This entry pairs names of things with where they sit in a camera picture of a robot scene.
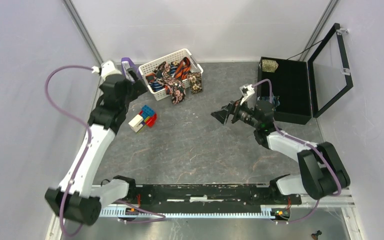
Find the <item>black pink floral tie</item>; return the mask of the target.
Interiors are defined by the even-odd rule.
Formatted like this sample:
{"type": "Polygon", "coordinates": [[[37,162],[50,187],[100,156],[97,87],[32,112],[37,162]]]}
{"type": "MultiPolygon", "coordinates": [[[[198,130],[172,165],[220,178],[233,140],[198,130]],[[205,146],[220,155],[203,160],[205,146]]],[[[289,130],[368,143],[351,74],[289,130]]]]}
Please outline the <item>black pink floral tie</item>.
{"type": "Polygon", "coordinates": [[[186,98],[185,85],[183,83],[183,80],[176,78],[175,80],[177,80],[176,86],[172,88],[171,94],[167,94],[170,95],[170,100],[173,105],[183,102],[186,98]]]}

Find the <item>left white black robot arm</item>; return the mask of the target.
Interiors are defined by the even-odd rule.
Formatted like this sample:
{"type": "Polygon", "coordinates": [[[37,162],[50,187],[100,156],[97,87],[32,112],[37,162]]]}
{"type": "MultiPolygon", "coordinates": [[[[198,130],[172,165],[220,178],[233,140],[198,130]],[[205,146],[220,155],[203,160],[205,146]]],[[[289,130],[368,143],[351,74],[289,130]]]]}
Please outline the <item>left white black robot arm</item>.
{"type": "Polygon", "coordinates": [[[77,153],[67,175],[58,187],[47,189],[45,200],[59,217],[61,225],[65,220],[70,220],[91,226],[103,208],[118,200],[131,204],[137,198],[134,180],[129,178],[115,178],[96,189],[92,188],[92,184],[105,152],[126,120],[130,103],[146,93],[147,87],[133,69],[128,70],[131,78],[127,78],[117,69],[104,71],[102,67],[92,67],[91,71],[98,71],[103,77],[103,83],[99,86],[102,95],[88,121],[84,121],[59,107],[49,94],[51,78],[68,68],[60,67],[47,77],[45,96],[58,112],[85,127],[86,133],[83,148],[77,153]]]}

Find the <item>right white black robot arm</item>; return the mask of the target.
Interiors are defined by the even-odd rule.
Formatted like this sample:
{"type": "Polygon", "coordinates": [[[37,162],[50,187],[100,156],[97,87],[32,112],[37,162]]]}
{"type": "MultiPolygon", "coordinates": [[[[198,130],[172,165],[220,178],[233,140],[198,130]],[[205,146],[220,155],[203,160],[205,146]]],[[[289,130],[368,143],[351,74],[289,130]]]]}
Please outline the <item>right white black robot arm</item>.
{"type": "Polygon", "coordinates": [[[304,141],[280,129],[274,120],[274,105],[268,101],[260,100],[253,108],[240,100],[231,101],[211,116],[223,125],[240,121],[253,127],[259,145],[298,163],[299,174],[287,174],[270,181],[268,196],[275,204],[282,204],[289,195],[308,195],[314,200],[338,196],[351,184],[333,144],[304,141]]]}

